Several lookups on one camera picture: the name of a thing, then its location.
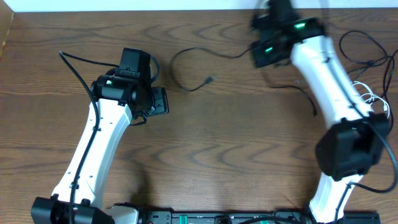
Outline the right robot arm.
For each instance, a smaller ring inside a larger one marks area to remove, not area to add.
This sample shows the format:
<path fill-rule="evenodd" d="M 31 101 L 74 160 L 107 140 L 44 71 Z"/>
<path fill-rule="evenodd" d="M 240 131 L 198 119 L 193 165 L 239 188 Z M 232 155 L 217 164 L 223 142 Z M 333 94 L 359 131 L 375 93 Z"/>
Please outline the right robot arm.
<path fill-rule="evenodd" d="M 325 120 L 326 134 L 315 148 L 320 181 L 300 221 L 338 223 L 353 189 L 389 150 L 389 120 L 355 89 L 316 17 L 300 17 L 290 1 L 267 1 L 266 13 L 255 13 L 251 26 L 260 33 L 251 44 L 255 66 L 291 63 L 307 81 L 311 101 L 319 104 Z"/>

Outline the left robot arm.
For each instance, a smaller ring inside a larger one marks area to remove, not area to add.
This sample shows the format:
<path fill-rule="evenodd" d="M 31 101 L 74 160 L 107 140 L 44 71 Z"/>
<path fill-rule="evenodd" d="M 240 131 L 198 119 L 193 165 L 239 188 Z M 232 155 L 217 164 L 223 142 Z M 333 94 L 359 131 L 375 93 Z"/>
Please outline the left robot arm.
<path fill-rule="evenodd" d="M 37 197 L 34 223 L 145 223 L 138 209 L 115 205 L 102 211 L 104 186 L 127 127 L 142 118 L 169 112 L 165 88 L 154 86 L 156 59 L 141 49 L 125 48 L 119 65 L 83 84 L 90 97 L 85 129 L 70 165 L 49 198 Z"/>

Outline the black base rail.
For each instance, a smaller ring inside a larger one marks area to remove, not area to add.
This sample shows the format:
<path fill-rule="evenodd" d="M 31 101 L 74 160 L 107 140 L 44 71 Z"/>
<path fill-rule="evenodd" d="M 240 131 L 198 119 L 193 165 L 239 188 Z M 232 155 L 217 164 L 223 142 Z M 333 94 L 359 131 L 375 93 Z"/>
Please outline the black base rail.
<path fill-rule="evenodd" d="M 304 223 L 316 224 L 319 221 L 309 209 L 289 210 L 279 208 L 270 211 L 175 211 L 172 209 L 140 209 L 138 224 L 267 224 L 267 223 Z"/>

